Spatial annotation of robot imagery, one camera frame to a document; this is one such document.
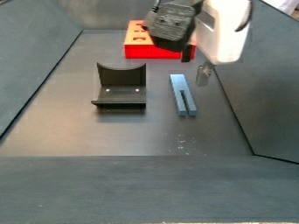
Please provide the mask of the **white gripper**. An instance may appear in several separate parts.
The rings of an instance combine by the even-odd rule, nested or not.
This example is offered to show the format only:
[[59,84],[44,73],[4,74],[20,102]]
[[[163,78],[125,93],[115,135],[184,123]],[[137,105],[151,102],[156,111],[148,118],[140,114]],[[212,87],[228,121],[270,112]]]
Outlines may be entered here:
[[195,17],[194,40],[208,60],[199,66],[196,85],[208,85],[215,65],[239,60],[248,35],[251,0],[204,0]]

